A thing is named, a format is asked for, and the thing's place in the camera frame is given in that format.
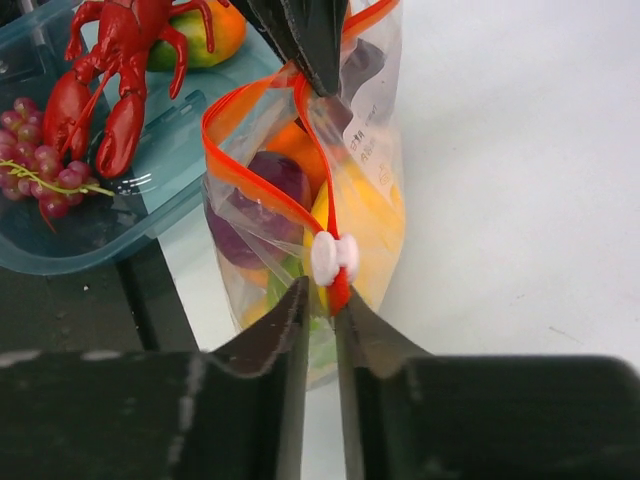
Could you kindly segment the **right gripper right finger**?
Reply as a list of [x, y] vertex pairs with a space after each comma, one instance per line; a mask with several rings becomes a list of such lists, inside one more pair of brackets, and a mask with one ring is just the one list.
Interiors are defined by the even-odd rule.
[[358, 295], [335, 334], [350, 479], [639, 475], [639, 376], [625, 361], [434, 355]]

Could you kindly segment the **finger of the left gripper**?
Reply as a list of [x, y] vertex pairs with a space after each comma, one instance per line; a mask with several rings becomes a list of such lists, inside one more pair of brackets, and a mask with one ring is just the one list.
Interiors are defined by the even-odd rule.
[[337, 93], [347, 0], [233, 0], [283, 61], [293, 62], [321, 97]]

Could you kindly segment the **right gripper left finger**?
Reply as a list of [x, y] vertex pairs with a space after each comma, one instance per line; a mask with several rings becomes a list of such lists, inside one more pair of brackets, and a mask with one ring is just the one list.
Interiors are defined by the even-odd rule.
[[6, 352], [5, 479], [297, 479], [309, 326], [273, 307], [210, 353]]

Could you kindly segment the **dark red toy fruit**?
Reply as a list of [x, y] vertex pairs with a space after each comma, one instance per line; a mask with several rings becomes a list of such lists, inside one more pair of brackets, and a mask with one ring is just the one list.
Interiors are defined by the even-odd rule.
[[385, 55], [374, 44], [357, 39], [356, 47], [345, 60], [341, 70], [341, 96], [351, 103], [359, 88], [384, 66]]

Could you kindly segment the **green toy fruit slice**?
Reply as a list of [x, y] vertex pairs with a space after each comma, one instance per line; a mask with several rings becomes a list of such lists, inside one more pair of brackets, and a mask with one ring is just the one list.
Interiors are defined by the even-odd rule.
[[317, 379], [328, 375], [337, 368], [335, 337], [328, 320], [324, 316], [311, 294], [311, 284], [298, 281], [304, 277], [302, 260], [288, 255], [280, 263], [284, 273], [280, 276], [270, 272], [267, 283], [267, 301], [269, 309], [284, 311], [297, 323], [307, 313], [309, 326], [308, 374]]

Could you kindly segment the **clear zip top bag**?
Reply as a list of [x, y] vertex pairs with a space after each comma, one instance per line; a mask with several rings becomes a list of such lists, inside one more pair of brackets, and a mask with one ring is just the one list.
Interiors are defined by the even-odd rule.
[[338, 45], [334, 94], [287, 63], [224, 95], [201, 124], [203, 206], [231, 317], [250, 327], [307, 277], [309, 387], [336, 371], [334, 312], [350, 290], [380, 307], [405, 238], [401, 3], [351, 2]]

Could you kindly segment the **purple toy onion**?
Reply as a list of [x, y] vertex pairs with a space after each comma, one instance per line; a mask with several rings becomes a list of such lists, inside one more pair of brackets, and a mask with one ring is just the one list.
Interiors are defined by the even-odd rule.
[[[248, 168], [303, 207], [311, 207], [309, 180], [293, 160], [279, 153], [260, 151], [255, 154]], [[208, 196], [205, 215], [214, 243], [226, 260], [236, 267], [258, 270], [265, 266], [252, 249], [254, 245], [280, 262], [286, 252], [277, 244], [299, 244], [302, 240], [301, 225], [248, 199], [237, 188], [225, 186], [222, 194], [210, 192]]]

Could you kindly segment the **yellow toy mango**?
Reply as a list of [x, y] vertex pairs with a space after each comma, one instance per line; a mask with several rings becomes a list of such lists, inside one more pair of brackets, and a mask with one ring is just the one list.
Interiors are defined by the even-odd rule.
[[377, 311], [387, 292], [405, 239], [404, 197], [393, 172], [382, 167], [371, 183], [359, 165], [347, 159], [331, 166], [338, 230], [355, 237], [360, 269], [354, 286]]

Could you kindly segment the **toy orange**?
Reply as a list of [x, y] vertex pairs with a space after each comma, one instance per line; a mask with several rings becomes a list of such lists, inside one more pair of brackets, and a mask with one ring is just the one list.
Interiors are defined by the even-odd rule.
[[266, 149], [282, 154], [297, 163], [309, 180], [312, 196], [317, 195], [326, 181], [324, 161], [319, 149], [305, 130], [295, 121], [289, 122], [268, 141]]

